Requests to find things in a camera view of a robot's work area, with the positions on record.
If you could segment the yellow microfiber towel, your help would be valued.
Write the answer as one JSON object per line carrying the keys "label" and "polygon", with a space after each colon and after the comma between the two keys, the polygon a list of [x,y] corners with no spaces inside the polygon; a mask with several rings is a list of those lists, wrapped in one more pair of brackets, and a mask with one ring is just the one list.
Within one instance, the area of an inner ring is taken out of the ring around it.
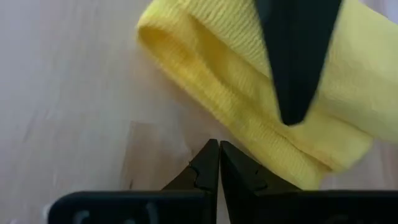
{"label": "yellow microfiber towel", "polygon": [[278,117],[250,0],[152,0],[137,38],[262,165],[301,189],[352,167],[376,138],[398,142],[398,24],[358,0],[343,3],[315,102],[293,127]]}

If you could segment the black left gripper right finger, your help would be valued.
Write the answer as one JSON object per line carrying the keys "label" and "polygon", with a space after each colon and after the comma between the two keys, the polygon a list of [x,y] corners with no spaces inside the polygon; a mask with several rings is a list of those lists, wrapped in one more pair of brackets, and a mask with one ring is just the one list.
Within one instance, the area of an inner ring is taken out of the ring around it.
{"label": "black left gripper right finger", "polygon": [[220,142],[221,181],[231,224],[289,224],[286,197],[299,188],[251,159],[228,141]]}

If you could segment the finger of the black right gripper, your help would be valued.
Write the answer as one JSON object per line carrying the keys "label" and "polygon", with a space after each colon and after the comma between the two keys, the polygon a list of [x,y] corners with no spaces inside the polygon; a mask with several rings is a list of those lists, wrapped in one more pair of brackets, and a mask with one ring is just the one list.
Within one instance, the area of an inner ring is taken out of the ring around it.
{"label": "finger of the black right gripper", "polygon": [[342,1],[254,0],[285,125],[306,117]]}

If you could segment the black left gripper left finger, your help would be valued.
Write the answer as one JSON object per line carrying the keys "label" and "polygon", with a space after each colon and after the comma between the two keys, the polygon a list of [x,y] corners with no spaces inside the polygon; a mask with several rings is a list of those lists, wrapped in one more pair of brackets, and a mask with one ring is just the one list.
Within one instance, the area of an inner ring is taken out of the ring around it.
{"label": "black left gripper left finger", "polygon": [[210,139],[163,189],[161,224],[216,224],[220,149]]}

